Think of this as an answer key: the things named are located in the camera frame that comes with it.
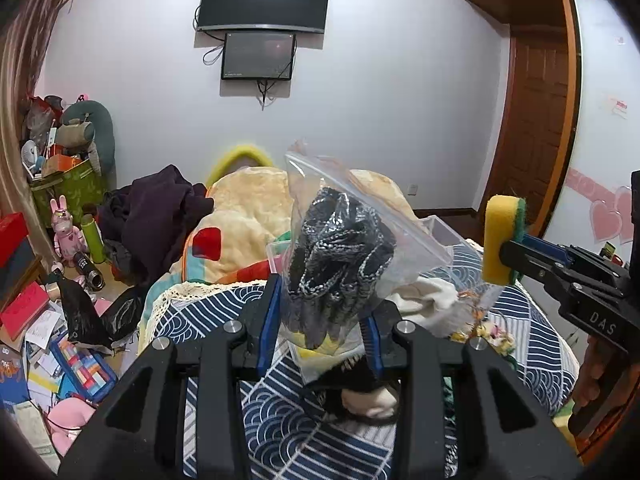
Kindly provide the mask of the person's right hand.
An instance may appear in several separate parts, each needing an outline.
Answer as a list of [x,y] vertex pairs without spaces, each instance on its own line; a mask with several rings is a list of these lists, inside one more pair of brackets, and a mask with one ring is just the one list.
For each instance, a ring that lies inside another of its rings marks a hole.
[[588,337],[584,362],[580,366],[572,398],[578,408],[597,399],[600,394],[598,380],[608,364],[608,346],[595,336]]

